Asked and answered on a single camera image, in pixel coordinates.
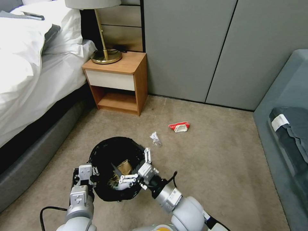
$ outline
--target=crumpled paper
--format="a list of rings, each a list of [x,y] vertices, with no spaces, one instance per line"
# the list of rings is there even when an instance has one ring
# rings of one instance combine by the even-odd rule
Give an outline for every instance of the crumpled paper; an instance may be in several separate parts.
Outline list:
[[[156,146],[161,146],[161,141],[158,138],[158,135],[156,132],[153,132],[150,138],[153,140],[153,144]]]

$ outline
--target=carpet floor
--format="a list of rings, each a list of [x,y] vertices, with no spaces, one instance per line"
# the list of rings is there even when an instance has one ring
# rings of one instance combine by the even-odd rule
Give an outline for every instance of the carpet floor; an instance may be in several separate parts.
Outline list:
[[[187,132],[168,124],[189,121]],[[152,144],[156,131],[162,146]],[[85,112],[34,184],[0,214],[0,230],[40,230],[45,206],[67,207],[72,172],[87,162],[93,147],[114,137],[130,137],[151,148],[154,166],[176,183],[184,196],[230,230],[289,230],[263,153],[252,113],[181,100],[149,96],[141,116],[92,109]],[[98,230],[128,231],[170,223],[149,191],[123,202],[94,201]],[[63,224],[65,212],[44,212],[46,230]]]

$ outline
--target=white bed sheet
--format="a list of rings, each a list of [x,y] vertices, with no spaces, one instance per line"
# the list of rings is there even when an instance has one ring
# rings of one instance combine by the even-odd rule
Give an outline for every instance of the white bed sheet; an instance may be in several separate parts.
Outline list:
[[[42,56],[42,71],[34,90],[10,120],[0,126],[0,147],[86,82],[82,65],[95,50],[92,41],[84,40],[83,58],[74,54]]]

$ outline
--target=red snack wrapper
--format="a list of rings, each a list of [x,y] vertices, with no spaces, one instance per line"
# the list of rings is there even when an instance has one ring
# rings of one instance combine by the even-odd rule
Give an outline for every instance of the red snack wrapper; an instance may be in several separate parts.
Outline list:
[[[180,122],[176,124],[170,124],[168,125],[169,128],[171,128],[174,132],[185,132],[189,128],[189,122]]]

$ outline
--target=nightstand drawer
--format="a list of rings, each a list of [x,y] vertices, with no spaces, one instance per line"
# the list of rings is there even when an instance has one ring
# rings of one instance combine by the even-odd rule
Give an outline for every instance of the nightstand drawer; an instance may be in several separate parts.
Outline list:
[[[90,85],[124,90],[135,90],[134,77],[130,74],[118,74],[85,70]]]

